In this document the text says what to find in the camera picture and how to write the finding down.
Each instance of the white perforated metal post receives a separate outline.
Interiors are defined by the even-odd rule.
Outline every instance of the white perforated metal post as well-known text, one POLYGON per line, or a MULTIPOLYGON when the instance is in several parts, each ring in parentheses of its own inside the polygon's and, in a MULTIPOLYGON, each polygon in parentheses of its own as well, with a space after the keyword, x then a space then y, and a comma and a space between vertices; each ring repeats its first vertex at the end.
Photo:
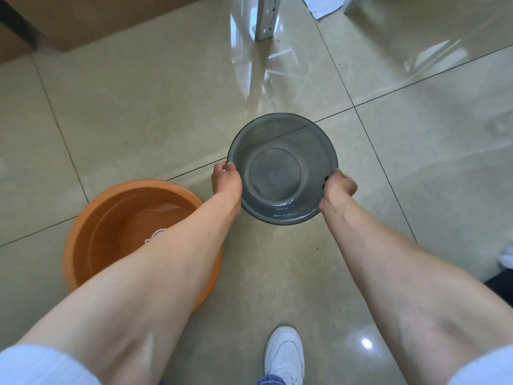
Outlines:
POLYGON ((257 23, 254 28, 256 40, 260 41, 273 37, 280 1, 258 0, 257 23))
POLYGON ((344 14, 351 13, 359 4, 360 0, 344 0, 342 11, 344 14))

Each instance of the tile floor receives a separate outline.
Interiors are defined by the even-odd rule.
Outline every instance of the tile floor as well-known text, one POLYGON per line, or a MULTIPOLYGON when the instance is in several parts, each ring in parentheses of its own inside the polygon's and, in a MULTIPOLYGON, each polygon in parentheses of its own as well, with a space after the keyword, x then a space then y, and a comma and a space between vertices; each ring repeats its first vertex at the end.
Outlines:
MULTIPOLYGON (((61 251, 88 200, 150 177, 207 199, 214 163, 269 112, 317 122, 378 219, 495 274, 513 239, 512 1, 364 0, 315 22, 282 0, 256 44, 255 0, 203 0, 0 65, 0 348, 66 295, 61 251)), ((242 213, 224 249, 169 383, 255 383, 279 324, 302 335, 305 383, 404 383, 321 216, 242 213)))

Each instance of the white sneaker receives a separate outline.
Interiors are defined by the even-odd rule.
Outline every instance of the white sneaker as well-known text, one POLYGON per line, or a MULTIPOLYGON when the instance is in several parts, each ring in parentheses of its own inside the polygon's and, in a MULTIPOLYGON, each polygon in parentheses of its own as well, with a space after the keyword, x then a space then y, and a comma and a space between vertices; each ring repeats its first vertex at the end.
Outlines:
POLYGON ((264 356, 265 374, 274 374, 287 385, 303 385, 305 357, 298 332, 282 326, 274 330, 264 356))

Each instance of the hand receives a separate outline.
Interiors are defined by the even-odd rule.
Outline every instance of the hand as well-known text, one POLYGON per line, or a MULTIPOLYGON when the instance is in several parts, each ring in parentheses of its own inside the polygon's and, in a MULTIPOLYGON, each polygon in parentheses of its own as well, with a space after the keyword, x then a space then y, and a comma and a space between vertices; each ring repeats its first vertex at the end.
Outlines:
POLYGON ((214 166, 212 173, 212 190, 214 194, 227 192, 235 202, 240 206, 240 197, 242 196, 242 181, 240 174, 233 162, 219 162, 214 166))
POLYGON ((335 169, 326 181, 319 209, 323 214, 342 211, 357 189, 358 185, 349 175, 335 169))

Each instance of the forearm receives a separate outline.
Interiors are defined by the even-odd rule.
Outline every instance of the forearm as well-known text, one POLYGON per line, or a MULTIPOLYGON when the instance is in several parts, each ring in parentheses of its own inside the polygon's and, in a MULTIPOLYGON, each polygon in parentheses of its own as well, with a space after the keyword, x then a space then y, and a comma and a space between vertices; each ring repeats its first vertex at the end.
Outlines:
POLYGON ((160 369, 205 286, 236 206, 229 194, 214 195, 74 291, 20 343, 60 349, 102 375, 153 335, 151 361, 160 369))
POLYGON ((356 285, 410 382, 443 383, 513 342, 513 310, 467 273, 388 229, 352 198, 325 213, 356 285))

